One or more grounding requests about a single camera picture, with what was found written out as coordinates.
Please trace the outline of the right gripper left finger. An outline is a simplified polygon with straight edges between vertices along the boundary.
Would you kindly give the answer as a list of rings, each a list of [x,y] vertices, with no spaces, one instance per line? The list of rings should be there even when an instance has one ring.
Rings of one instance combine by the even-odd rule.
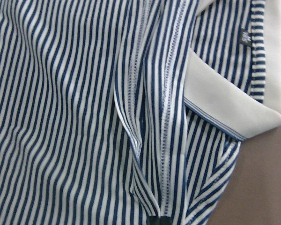
[[[147,225],[159,225],[160,218],[159,217],[148,217]]]

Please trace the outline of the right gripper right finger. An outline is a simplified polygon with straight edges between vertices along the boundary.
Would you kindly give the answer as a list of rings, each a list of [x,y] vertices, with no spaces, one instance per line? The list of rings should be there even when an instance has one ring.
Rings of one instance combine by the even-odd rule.
[[[160,217],[160,225],[172,225],[171,217]]]

